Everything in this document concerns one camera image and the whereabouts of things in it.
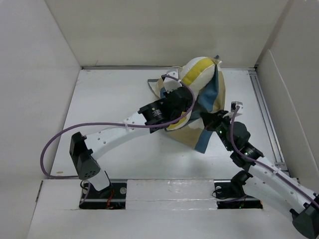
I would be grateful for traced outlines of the plaid beige blue pillowcase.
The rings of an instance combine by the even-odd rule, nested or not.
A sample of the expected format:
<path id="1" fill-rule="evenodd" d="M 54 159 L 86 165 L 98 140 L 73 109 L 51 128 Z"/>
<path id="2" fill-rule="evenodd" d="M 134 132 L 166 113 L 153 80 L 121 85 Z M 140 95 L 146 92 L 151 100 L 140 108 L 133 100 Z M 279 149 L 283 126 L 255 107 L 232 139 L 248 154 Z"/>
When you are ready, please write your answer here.
<path id="1" fill-rule="evenodd" d="M 200 153 L 206 152 L 212 136 L 211 131 L 204 129 L 200 114 L 216 113 L 225 107 L 226 87 L 220 68 L 221 60 L 217 57 L 210 59 L 215 63 L 214 76 L 198 94 L 194 94 L 196 102 L 192 112 L 165 130 L 168 137 Z"/>

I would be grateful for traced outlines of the white pillow yellow edge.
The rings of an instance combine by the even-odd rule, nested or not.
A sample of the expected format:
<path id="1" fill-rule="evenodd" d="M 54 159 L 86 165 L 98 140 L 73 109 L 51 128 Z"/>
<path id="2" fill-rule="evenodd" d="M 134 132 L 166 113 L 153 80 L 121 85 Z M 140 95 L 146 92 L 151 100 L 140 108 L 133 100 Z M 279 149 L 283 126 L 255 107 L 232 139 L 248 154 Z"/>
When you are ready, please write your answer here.
<path id="1" fill-rule="evenodd" d="M 184 65 L 179 72 L 180 79 L 198 94 L 213 78 L 215 63 L 208 57 L 196 57 Z"/>

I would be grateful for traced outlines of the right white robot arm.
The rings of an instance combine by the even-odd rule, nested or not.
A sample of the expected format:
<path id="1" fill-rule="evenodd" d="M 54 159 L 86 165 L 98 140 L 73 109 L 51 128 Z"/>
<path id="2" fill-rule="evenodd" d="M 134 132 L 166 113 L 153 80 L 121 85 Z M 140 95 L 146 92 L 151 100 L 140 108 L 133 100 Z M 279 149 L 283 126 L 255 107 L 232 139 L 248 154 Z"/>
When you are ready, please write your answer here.
<path id="1" fill-rule="evenodd" d="M 254 197 L 286 216 L 308 239 L 319 237 L 319 195 L 291 178 L 254 147 L 245 124 L 231 113 L 201 113 L 204 127 L 217 133 L 230 158 L 241 168 L 232 179 L 231 192 Z"/>

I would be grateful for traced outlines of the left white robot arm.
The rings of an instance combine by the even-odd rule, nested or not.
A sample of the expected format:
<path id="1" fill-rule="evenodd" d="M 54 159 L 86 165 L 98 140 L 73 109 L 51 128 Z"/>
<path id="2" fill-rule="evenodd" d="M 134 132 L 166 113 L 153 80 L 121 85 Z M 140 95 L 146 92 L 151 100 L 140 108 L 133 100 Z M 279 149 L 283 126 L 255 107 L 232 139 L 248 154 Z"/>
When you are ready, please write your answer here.
<path id="1" fill-rule="evenodd" d="M 167 128 L 177 118 L 184 120 L 194 103 L 194 95 L 186 87 L 163 95 L 162 99 L 141 107 L 123 123 L 89 135 L 80 132 L 72 135 L 69 154 L 77 175 L 90 183 L 99 197 L 107 197 L 113 189 L 107 173 L 97 162 L 99 158 L 129 140 Z"/>

